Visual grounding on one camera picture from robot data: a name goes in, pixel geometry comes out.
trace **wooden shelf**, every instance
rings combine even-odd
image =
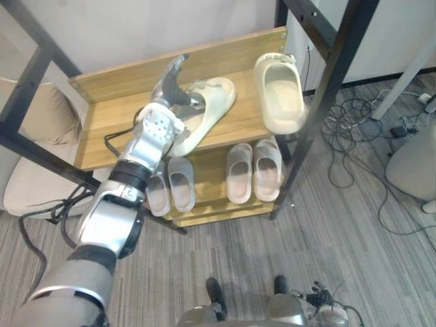
[[[177,226],[188,227],[193,225],[200,225],[203,223],[213,223],[216,221],[224,221],[228,219],[260,215],[262,213],[270,213],[271,211],[273,211],[273,208],[274,202],[263,202],[263,204],[259,206],[246,206],[231,211],[219,211],[216,213],[211,213],[207,216],[177,219],[174,220],[174,222]]]
[[[259,201],[252,196],[249,201],[244,204],[235,204],[230,202],[227,198],[221,200],[210,201],[203,204],[196,203],[194,209],[187,213],[180,213],[174,207],[172,207],[170,213],[166,215],[167,220],[186,220],[193,219],[197,217],[206,217],[211,215],[216,215],[222,212],[237,211],[242,208],[257,208],[264,204],[265,202]]]
[[[188,213],[179,213],[173,204],[165,218],[187,227],[271,212],[274,202],[259,201],[254,195],[240,205],[227,199],[225,164],[233,144],[270,136],[262,119],[253,67],[264,53],[285,47],[286,33],[285,27],[279,27],[71,78],[71,85],[91,104],[75,166],[93,170],[114,165],[116,157],[104,145],[104,136],[129,129],[135,112],[149,103],[151,89],[164,68],[177,55],[189,53],[178,77],[182,88],[196,79],[223,76],[233,81],[237,96],[230,110],[188,156],[194,166],[196,206]],[[131,137],[127,133],[111,143],[122,151]]]
[[[258,94],[251,70],[224,75],[236,85],[237,98],[228,113],[209,131],[195,152],[259,140],[270,135],[262,119]],[[135,112],[150,99],[150,93],[141,93],[97,102],[90,107],[84,126],[75,165],[92,170],[115,164],[115,156],[105,147],[106,134],[131,127]],[[112,140],[122,151],[131,133]]]

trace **white slipper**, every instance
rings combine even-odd
[[[170,212],[170,187],[165,164],[162,161],[157,166],[155,173],[150,177],[145,193],[150,211],[154,216],[161,217]]]
[[[281,154],[275,138],[260,140],[254,147],[253,156],[254,193],[261,201],[274,201],[281,186]]]
[[[168,176],[176,209],[181,213],[190,211],[196,204],[192,163],[182,157],[171,158],[168,162]]]
[[[169,152],[171,157],[187,155],[201,142],[222,116],[232,107],[236,99],[236,87],[228,78],[216,77],[192,84],[188,93],[197,93],[204,98],[204,114],[198,114],[186,121],[188,132],[184,132],[174,141]]]
[[[225,185],[227,197],[236,204],[242,204],[251,197],[251,145],[240,143],[233,146],[227,154]]]
[[[301,129],[307,110],[294,56],[263,54],[254,66],[254,79],[266,128],[274,134],[291,134]]]

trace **floor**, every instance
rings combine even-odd
[[[420,75],[407,91],[434,94],[435,81],[436,74]],[[394,82],[356,87],[356,96],[374,98]],[[338,101],[351,96],[351,89],[343,90]],[[421,107],[414,97],[402,95],[382,119],[385,130]],[[354,154],[382,174],[389,151],[389,142],[379,138],[359,144]],[[381,228],[376,214],[383,188],[366,172],[351,166],[356,184],[350,189],[333,187],[326,174],[330,158],[324,141],[317,138],[275,221],[265,216],[235,219],[189,228],[186,236],[147,221],[138,248],[116,269],[108,311],[113,326],[174,326],[184,311],[208,302],[204,283],[210,276],[223,286],[230,320],[262,320],[278,274],[302,291],[309,291],[314,280],[332,290],[345,281],[336,299],[357,308],[366,326],[436,326],[436,253],[421,234],[395,236]],[[340,166],[335,166],[333,177],[347,182]],[[423,224],[435,222],[435,216],[423,214],[410,197],[399,197]],[[391,228],[415,228],[392,198],[382,215]],[[37,261],[20,238],[16,218],[0,217],[4,326],[19,308]],[[77,224],[72,219],[70,230]],[[70,253],[59,227],[30,221],[28,229],[50,266]],[[436,230],[429,234],[436,243]]]

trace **black metal frame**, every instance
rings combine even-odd
[[[74,167],[18,132],[50,62],[54,61],[68,77],[79,75],[80,70],[19,1],[0,0],[0,4],[37,43],[35,52],[0,114],[0,144],[73,183],[85,184],[91,191],[97,190],[100,182],[93,178],[93,172],[85,172]],[[180,234],[187,233],[184,228],[171,221],[153,217],[151,213],[149,215],[153,221],[171,230]]]
[[[53,60],[69,77],[80,74],[80,71],[19,1],[0,0],[0,3],[38,44],[0,115],[0,144],[75,183],[85,183],[89,189],[97,189],[99,181],[92,177],[92,172],[79,170],[18,133],[48,64]],[[278,138],[286,169],[280,195],[270,214],[271,219],[278,215],[314,137],[320,131],[378,3],[379,0],[349,0],[341,26],[335,31],[310,0],[277,0],[275,26],[286,24],[290,10],[326,61],[326,68],[315,91],[307,122],[298,133],[298,143],[292,156],[283,140]],[[153,220],[186,234],[185,229],[161,217],[153,217]]]
[[[279,209],[316,135],[320,132],[322,123],[341,88],[379,0],[349,0],[337,32],[310,0],[283,0],[283,2],[295,15],[326,61],[326,68],[320,85],[315,91],[307,121],[299,132],[292,159],[289,165],[286,165],[284,182],[279,197],[276,199],[274,211],[270,214],[271,220],[279,214]]]

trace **robotic arm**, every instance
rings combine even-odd
[[[182,62],[175,58],[138,115],[134,136],[83,214],[78,246],[60,267],[42,280],[16,314],[12,327],[108,326],[116,261],[135,249],[144,223],[143,202],[149,176],[185,125],[173,104],[197,104],[176,79]]]

